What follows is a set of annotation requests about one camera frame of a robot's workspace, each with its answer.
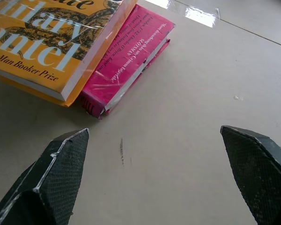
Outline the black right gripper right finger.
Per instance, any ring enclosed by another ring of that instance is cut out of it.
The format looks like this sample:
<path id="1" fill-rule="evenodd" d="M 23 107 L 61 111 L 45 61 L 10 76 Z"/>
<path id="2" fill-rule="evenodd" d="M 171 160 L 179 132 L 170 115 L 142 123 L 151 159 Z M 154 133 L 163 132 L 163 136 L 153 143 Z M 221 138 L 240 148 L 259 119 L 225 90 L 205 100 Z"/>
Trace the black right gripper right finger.
<path id="1" fill-rule="evenodd" d="M 257 224 L 281 225 L 281 147 L 247 129 L 223 125 L 220 133 L 235 182 Z"/>

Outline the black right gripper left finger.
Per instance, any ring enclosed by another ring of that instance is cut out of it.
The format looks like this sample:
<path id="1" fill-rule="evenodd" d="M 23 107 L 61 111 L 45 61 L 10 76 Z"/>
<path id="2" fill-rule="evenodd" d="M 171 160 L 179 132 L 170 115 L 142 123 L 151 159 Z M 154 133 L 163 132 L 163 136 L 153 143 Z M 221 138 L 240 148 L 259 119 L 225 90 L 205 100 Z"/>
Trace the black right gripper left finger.
<path id="1" fill-rule="evenodd" d="M 81 185 L 89 129 L 49 142 L 0 201 L 0 225 L 67 225 Z"/>

